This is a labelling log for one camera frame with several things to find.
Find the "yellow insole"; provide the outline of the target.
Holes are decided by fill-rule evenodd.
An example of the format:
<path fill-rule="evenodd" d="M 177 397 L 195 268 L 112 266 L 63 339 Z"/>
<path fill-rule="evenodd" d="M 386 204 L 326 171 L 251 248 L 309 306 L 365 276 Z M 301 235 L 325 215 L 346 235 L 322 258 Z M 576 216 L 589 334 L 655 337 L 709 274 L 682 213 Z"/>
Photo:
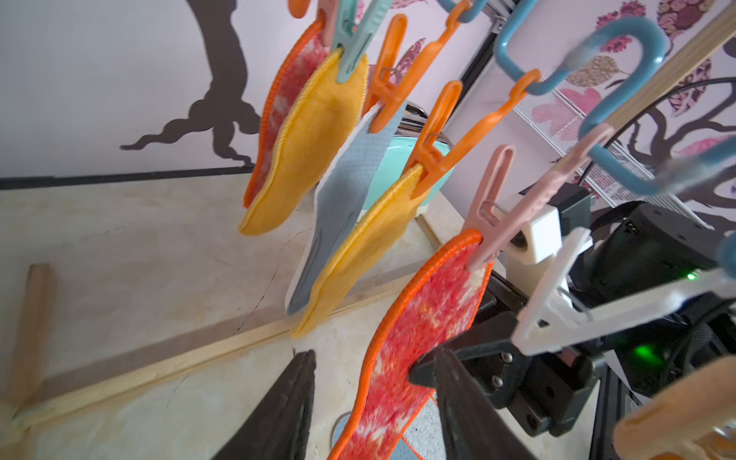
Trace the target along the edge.
<path fill-rule="evenodd" d="M 423 166 L 414 166 L 370 208 L 318 275 L 306 312 L 292 337 L 308 335 L 404 235 L 426 199 L 426 192 L 413 196 L 424 176 Z"/>
<path fill-rule="evenodd" d="M 243 235 L 259 236 L 282 225 L 360 122 L 369 59 L 362 56 L 347 82 L 338 82 L 341 57 L 335 51 L 320 64 L 283 122 L 266 182 L 241 221 Z"/>

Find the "wooden clothes rack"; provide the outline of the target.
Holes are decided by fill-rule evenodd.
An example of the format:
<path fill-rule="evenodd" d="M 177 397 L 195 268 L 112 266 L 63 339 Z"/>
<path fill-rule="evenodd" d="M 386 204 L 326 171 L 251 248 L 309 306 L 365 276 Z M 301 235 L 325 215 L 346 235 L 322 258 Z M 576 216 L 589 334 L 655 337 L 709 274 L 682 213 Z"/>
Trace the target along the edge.
<path fill-rule="evenodd" d="M 41 394 L 109 379 L 283 318 L 311 231 L 239 232 L 268 88 L 307 26 L 282 1 L 1 5 L 1 364 L 23 268 L 59 291 Z"/>

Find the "red orange insole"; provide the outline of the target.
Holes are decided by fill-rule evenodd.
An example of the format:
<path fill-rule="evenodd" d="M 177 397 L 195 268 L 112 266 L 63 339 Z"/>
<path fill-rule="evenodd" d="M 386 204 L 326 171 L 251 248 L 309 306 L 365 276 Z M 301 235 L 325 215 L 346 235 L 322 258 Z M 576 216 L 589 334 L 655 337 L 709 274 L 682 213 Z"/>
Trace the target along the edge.
<path fill-rule="evenodd" d="M 465 230 L 424 264 L 394 301 L 366 351 L 350 418 L 329 456 L 340 459 L 356 429 L 367 448 L 371 429 L 400 437 L 427 399 L 431 387 L 414 385 L 412 365 L 435 347 L 465 333 L 475 320 L 493 267 L 467 268 L 482 236 Z"/>
<path fill-rule="evenodd" d="M 262 190 L 271 169 L 274 146 L 291 108 L 312 74 L 330 53 L 322 41 L 327 13 L 322 11 L 294 44 L 271 85 L 262 113 L 255 168 L 243 197 L 248 208 Z"/>

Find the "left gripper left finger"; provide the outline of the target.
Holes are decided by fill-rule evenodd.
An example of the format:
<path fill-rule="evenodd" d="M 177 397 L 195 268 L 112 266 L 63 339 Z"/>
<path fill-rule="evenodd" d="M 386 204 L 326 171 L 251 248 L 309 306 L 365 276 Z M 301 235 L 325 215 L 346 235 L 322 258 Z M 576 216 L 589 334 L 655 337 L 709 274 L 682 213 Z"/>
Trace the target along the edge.
<path fill-rule="evenodd" d="M 314 411 L 316 354 L 300 352 L 270 387 L 217 459 L 306 457 Z"/>

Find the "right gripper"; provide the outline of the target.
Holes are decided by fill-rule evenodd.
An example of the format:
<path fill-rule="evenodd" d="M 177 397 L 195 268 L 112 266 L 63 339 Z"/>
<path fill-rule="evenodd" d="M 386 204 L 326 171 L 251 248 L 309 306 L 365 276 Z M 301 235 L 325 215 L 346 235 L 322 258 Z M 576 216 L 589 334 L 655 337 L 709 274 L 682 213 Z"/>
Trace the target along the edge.
<path fill-rule="evenodd" d="M 493 273 L 471 328 L 447 341 L 496 409 L 508 409 L 526 434 L 572 431 L 606 368 L 602 354 L 580 346 L 525 356 L 511 342 L 528 297 Z"/>

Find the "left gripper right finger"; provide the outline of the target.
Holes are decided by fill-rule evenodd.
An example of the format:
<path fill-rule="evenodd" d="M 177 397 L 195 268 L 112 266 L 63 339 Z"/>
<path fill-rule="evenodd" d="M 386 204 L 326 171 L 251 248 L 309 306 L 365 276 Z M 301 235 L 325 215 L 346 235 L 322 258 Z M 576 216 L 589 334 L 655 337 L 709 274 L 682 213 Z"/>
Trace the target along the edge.
<path fill-rule="evenodd" d="M 434 365 L 446 458 L 535 457 L 501 419 L 455 354 L 440 349 Z"/>

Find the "mint green toaster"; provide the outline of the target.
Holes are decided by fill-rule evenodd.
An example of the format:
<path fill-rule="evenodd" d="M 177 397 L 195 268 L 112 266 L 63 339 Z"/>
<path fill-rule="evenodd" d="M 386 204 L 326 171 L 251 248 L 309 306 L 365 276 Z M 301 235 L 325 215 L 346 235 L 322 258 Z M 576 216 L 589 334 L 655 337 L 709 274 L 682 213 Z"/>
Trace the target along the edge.
<path fill-rule="evenodd" d="M 419 140 L 419 136 L 425 123 L 429 120 L 429 115 L 415 103 L 407 103 L 404 110 L 402 122 L 400 122 L 389 146 L 383 156 L 383 161 L 372 180 L 369 188 L 368 196 L 362 206 L 358 221 L 370 210 L 374 203 L 392 186 L 403 174 L 404 166 L 410 157 L 414 147 Z M 453 143 L 448 136 L 440 133 L 434 141 L 434 147 L 446 155 L 450 152 Z M 421 216 L 429 210 L 429 203 L 440 192 L 445 182 L 450 177 L 450 173 L 440 179 L 431 189 L 427 198 L 418 208 L 416 216 Z"/>

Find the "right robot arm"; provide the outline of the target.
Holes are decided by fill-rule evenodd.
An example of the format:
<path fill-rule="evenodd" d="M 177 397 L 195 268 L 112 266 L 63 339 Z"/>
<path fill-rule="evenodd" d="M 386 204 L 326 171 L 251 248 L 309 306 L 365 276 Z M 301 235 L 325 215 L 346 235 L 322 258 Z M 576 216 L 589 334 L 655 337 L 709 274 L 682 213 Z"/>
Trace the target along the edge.
<path fill-rule="evenodd" d="M 563 236 L 578 227 L 609 229 L 601 245 L 576 257 L 557 295 L 591 314 L 609 303 L 716 266 L 722 236 L 677 212 L 630 201 L 594 216 L 590 192 L 565 184 L 552 197 Z M 511 341 L 525 302 L 519 284 L 493 277 L 471 329 L 447 342 L 497 408 L 530 435 L 563 435 L 591 394 L 598 397 L 590 457 L 613 459 L 613 426 L 668 383 L 735 349 L 729 300 L 703 293 L 672 313 L 615 333 L 525 356 Z"/>

